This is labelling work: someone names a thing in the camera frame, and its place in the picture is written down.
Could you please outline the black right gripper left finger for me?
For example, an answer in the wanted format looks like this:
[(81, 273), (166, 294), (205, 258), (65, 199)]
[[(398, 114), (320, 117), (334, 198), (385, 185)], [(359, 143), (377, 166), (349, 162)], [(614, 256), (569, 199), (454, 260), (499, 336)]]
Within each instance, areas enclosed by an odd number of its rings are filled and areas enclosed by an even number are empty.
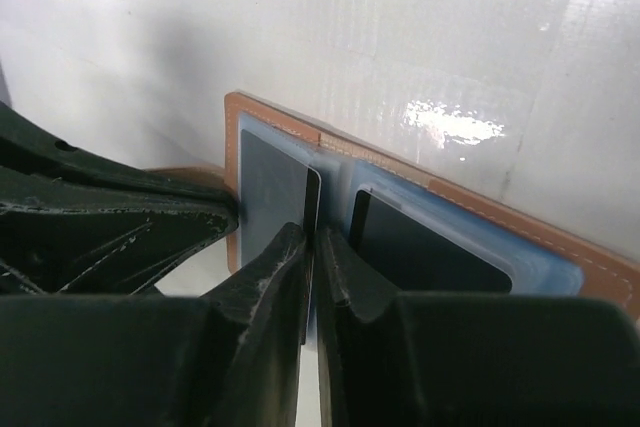
[(284, 224), (252, 261), (194, 298), (204, 308), (192, 364), (156, 426), (292, 426), (296, 422), (309, 253)]

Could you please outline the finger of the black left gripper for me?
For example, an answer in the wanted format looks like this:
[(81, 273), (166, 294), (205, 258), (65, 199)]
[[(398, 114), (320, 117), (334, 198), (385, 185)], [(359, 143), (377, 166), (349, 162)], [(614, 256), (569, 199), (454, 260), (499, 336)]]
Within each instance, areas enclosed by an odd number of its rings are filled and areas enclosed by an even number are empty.
[(217, 175), (135, 169), (1, 107), (1, 292), (138, 294), (238, 226)]

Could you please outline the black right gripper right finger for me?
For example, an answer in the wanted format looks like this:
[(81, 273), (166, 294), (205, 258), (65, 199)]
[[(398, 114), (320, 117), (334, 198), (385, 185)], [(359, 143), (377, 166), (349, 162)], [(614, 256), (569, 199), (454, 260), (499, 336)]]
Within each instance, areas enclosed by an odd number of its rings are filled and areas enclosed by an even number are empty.
[(325, 426), (497, 426), (491, 404), (430, 409), (406, 297), (465, 299), (471, 291), (406, 292), (364, 262), (342, 233), (314, 240), (321, 419)]

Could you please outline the tan leather card holder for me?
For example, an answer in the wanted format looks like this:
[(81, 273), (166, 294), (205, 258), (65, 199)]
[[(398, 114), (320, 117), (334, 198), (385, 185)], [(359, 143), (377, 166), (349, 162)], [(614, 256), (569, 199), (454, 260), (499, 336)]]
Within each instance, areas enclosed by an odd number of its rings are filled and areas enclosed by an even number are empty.
[[(240, 207), (241, 132), (246, 130), (321, 178), (317, 228), (336, 226), (349, 242), (363, 190), (506, 273), (508, 293), (580, 295), (639, 315), (639, 266), (570, 233), (397, 159), (313, 119), (230, 93), (225, 107), (227, 186)], [(243, 267), (238, 230), (227, 241), (231, 271)]]

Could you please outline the dark card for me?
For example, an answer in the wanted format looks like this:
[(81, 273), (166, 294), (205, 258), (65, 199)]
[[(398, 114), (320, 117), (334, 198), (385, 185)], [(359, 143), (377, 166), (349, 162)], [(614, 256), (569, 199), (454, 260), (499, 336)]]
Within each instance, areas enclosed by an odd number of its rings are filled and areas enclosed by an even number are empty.
[(313, 294), (314, 236), (317, 229), (318, 209), (321, 194), (321, 178), (317, 171), (307, 169), (303, 229), (306, 236), (307, 259), (307, 313), (303, 345), (315, 347), (315, 307)]

